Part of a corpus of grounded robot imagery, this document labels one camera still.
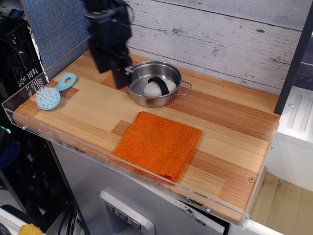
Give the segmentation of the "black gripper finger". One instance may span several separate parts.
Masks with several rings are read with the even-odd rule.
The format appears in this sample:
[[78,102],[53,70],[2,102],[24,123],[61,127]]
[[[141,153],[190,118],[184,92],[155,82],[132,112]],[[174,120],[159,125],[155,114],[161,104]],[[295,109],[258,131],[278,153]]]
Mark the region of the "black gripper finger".
[[116,56],[111,52],[103,50],[100,47],[91,47],[90,52],[100,73],[117,69]]
[[116,88],[122,89],[128,86],[131,83],[131,73],[133,72],[133,63],[129,51],[123,50],[114,56],[111,64]]

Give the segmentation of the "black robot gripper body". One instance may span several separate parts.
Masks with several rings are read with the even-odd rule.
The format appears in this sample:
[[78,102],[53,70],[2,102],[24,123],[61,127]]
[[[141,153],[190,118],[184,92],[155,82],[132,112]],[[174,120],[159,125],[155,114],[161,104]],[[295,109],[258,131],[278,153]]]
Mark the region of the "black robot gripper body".
[[86,0],[84,15],[89,20],[89,47],[107,53],[127,53],[131,21],[123,0]]

